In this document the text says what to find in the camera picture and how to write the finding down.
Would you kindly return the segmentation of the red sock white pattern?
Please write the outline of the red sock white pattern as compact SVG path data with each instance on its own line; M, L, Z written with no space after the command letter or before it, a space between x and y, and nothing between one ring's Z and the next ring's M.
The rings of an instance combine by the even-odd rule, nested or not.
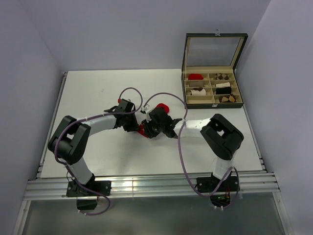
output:
M162 118L166 117L169 113L169 107L163 103L158 104L150 112L151 121L143 120L139 125L138 133L146 138L154 138L159 133L159 127L162 124Z

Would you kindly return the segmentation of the beige sock brown toe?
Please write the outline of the beige sock brown toe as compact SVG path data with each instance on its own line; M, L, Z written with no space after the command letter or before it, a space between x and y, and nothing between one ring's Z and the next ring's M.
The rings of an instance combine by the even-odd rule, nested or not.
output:
M192 96L204 96L206 95L206 90L204 88L194 88L190 90L190 95Z

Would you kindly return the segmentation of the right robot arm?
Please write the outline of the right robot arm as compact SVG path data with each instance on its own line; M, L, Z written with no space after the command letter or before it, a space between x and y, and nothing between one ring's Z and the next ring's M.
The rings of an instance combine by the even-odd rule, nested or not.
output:
M227 177L233 169L232 159L244 136L223 115L215 114L211 118L198 120L173 119L162 107L156 107L146 114L141 124L144 135L150 139L160 133L178 141L184 137L203 138L217 157L212 187L221 191L228 186Z

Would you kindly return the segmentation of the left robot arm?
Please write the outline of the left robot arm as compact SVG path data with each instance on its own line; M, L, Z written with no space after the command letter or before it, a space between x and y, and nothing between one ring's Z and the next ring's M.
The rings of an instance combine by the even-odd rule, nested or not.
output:
M89 137L119 127L126 132L138 131L134 112L135 105L130 100L121 99L117 106L101 115L81 119L65 116L61 120L48 142L48 149L55 154L57 162L70 169L83 195L91 195L95 191L95 176L83 158Z

